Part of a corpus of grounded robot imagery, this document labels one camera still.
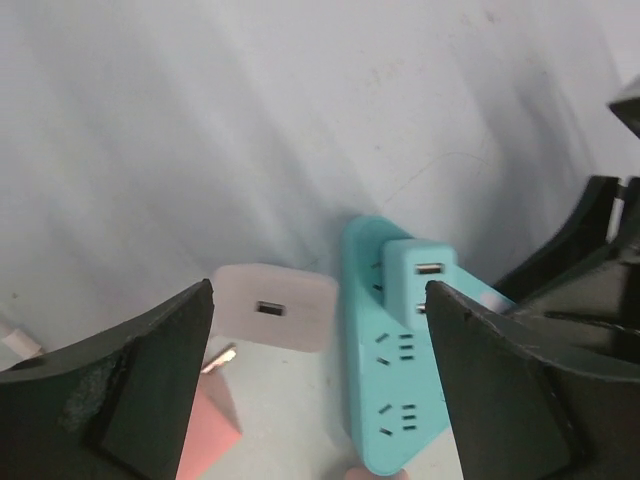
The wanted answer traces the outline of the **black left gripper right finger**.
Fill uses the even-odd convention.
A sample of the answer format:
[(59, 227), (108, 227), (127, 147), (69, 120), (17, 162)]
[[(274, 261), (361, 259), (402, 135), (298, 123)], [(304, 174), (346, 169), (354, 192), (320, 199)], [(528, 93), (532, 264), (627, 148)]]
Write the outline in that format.
[(638, 478), (638, 365), (554, 340), (443, 282), (425, 290), (464, 478)]

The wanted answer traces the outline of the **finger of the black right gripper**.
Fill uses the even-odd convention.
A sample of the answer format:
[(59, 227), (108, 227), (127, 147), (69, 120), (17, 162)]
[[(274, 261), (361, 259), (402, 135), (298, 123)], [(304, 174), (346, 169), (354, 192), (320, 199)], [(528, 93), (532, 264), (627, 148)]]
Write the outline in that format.
[(638, 178), (591, 177), (564, 225), (495, 287), (529, 329), (638, 363)]

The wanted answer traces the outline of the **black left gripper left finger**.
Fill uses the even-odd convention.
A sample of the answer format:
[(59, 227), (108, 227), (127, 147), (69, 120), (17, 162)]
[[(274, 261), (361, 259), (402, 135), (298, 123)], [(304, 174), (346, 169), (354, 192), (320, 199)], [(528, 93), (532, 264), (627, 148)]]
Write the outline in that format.
[(212, 323), (204, 279), (1, 373), (4, 479), (173, 479)]

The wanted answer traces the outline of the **pink cube socket adapter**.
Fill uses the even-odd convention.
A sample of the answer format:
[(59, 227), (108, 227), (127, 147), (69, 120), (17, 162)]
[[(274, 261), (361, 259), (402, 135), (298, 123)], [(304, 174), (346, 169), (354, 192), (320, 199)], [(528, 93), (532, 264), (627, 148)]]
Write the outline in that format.
[(201, 479), (241, 437), (235, 402), (224, 375), (201, 375), (176, 478)]

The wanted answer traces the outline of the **teal power strip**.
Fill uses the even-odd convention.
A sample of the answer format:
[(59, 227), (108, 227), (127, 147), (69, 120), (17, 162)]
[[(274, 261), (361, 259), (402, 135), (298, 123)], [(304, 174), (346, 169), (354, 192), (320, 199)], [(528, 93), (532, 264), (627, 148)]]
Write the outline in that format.
[[(350, 436), (364, 466), (393, 476), (450, 425), (429, 329), (410, 331), (385, 309), (382, 249), (408, 232), (359, 216), (341, 242)], [(449, 284), (493, 310), (513, 301), (458, 264)]]

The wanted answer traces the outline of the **white plug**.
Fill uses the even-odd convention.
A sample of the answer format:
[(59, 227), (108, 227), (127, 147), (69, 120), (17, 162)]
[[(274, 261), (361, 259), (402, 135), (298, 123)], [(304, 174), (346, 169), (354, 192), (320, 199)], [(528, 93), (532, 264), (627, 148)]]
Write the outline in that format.
[(264, 263), (218, 268), (212, 331), (235, 340), (317, 353), (330, 343), (339, 287), (330, 276)]

